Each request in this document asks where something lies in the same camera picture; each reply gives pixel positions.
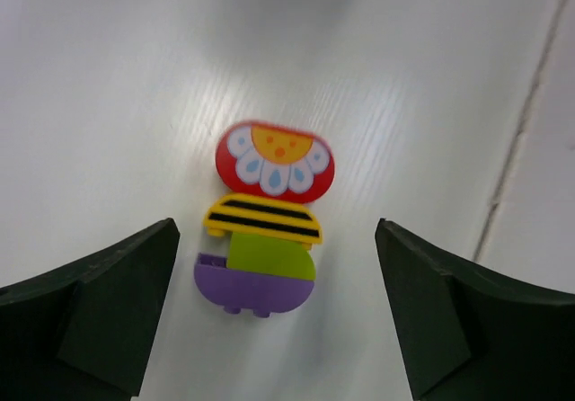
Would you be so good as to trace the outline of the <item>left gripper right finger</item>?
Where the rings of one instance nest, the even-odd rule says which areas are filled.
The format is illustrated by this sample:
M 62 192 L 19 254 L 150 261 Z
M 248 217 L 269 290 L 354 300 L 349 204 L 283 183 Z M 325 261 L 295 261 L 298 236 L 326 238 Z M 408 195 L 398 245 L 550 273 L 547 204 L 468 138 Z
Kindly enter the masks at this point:
M 416 400 L 571 400 L 574 297 L 381 219 L 378 260 Z

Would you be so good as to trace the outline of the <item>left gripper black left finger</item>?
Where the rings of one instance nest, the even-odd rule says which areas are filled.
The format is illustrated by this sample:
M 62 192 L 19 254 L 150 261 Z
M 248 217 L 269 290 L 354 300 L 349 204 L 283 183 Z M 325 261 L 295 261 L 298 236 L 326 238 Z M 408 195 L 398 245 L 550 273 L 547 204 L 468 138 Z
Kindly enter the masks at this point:
M 167 218 L 1 289 L 3 400 L 131 400 L 142 388 L 180 232 Z

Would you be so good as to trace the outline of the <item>multicolour lego stack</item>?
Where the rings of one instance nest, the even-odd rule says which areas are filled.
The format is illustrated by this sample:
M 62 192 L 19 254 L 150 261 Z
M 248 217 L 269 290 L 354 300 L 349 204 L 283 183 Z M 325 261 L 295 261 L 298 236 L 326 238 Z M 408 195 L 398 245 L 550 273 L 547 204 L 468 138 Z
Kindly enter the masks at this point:
M 243 120 L 218 141 L 215 163 L 230 192 L 209 207 L 203 225 L 230 245 L 226 256 L 198 255 L 199 292 L 232 315 L 267 318 L 300 307 L 315 285 L 310 251 L 323 229 L 309 205 L 332 186 L 330 146 L 312 132 Z

